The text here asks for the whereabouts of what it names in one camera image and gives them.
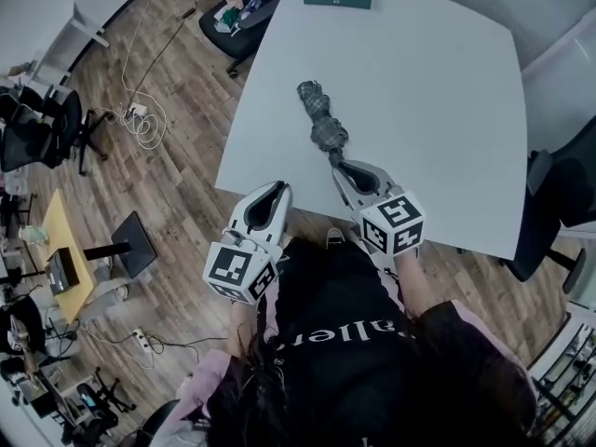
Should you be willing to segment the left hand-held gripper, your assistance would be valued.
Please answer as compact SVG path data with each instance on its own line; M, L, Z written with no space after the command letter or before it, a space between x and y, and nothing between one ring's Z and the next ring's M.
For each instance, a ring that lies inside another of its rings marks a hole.
M266 183L238 201L231 226L210 245L203 280L213 291L235 302L258 304L278 278L291 202L291 187L283 181Z

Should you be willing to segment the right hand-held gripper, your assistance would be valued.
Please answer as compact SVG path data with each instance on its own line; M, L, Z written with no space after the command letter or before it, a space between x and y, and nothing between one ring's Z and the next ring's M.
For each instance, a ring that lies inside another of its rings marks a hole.
M340 161L332 177L346 204L367 204L355 212L355 221L369 251L400 255L422 244L426 213L414 194L395 185L386 171L361 161Z

